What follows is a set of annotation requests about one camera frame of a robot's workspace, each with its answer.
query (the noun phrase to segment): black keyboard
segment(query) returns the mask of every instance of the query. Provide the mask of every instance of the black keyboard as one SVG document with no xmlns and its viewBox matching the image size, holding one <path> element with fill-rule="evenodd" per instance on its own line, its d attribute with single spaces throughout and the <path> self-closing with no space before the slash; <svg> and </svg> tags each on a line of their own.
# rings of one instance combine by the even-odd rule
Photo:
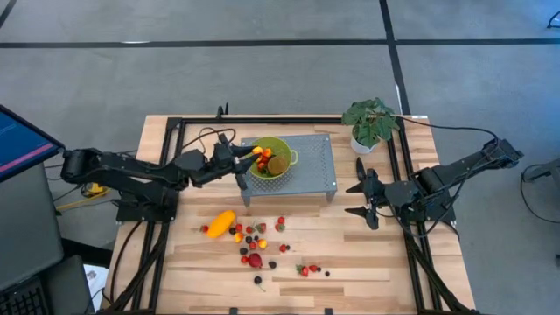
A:
<svg viewBox="0 0 560 315">
<path fill-rule="evenodd" d="M 0 293 L 0 315 L 47 315 L 45 294 L 38 277 Z"/>
</svg>

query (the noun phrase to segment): perforated metal shelf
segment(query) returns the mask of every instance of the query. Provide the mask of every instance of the perforated metal shelf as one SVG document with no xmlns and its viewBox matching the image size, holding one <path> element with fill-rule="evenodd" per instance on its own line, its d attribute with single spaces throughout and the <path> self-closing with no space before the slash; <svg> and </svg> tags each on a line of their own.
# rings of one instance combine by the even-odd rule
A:
<svg viewBox="0 0 560 315">
<path fill-rule="evenodd" d="M 256 196 L 273 196 L 300 193 L 326 193 L 328 201 L 337 191 L 334 173 L 333 150 L 328 134 L 305 136 L 279 136 L 297 151 L 298 161 L 280 178 L 264 180 L 245 175 L 248 189 L 241 191 L 245 206 L 250 198 Z M 251 145 L 257 138 L 243 138 L 241 145 Z"/>
</svg>

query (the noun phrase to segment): monitor screen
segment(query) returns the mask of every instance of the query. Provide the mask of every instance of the monitor screen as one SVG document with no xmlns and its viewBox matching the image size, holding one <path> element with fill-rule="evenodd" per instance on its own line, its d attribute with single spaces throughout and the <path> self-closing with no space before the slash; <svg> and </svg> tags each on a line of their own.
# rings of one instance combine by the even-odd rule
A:
<svg viewBox="0 0 560 315">
<path fill-rule="evenodd" d="M 0 105 L 0 182 L 58 154 L 62 147 Z"/>
</svg>

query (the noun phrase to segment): white pot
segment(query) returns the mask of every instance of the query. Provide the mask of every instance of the white pot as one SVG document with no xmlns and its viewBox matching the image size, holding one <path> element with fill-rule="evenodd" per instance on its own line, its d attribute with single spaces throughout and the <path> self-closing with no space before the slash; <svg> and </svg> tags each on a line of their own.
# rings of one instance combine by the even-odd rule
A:
<svg viewBox="0 0 560 315">
<path fill-rule="evenodd" d="M 377 143 L 376 143 L 376 144 L 374 144 L 373 147 L 369 148 L 365 145 L 360 144 L 358 141 L 356 141 L 356 139 L 354 139 L 353 136 L 351 136 L 350 139 L 351 139 L 350 140 L 350 146 L 358 154 L 368 154 L 368 153 L 370 153 L 371 151 L 374 150 L 375 146 L 377 146 Z"/>
</svg>

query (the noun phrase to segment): green colander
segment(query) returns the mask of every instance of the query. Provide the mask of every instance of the green colander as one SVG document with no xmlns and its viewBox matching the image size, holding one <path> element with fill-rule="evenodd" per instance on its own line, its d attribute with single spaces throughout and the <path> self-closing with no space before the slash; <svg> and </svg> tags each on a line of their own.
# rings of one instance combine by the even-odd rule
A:
<svg viewBox="0 0 560 315">
<path fill-rule="evenodd" d="M 284 175 L 290 169 L 290 165 L 294 165 L 295 163 L 298 162 L 298 152 L 295 150 L 291 150 L 290 146 L 288 146 L 288 144 L 284 140 L 277 138 L 275 136 L 264 136 L 262 138 L 256 139 L 252 143 L 252 145 L 258 145 L 263 150 L 266 148 L 270 148 L 272 150 L 273 155 L 276 155 L 277 157 L 282 157 L 286 161 L 290 161 L 290 164 L 288 165 L 288 168 L 286 168 L 286 171 L 276 176 L 272 176 L 267 172 L 265 173 L 259 172 L 256 168 L 256 163 L 253 163 L 253 165 L 251 165 L 251 168 L 249 170 L 251 171 L 251 174 L 258 177 L 259 179 L 277 179 L 280 176 Z"/>
</svg>

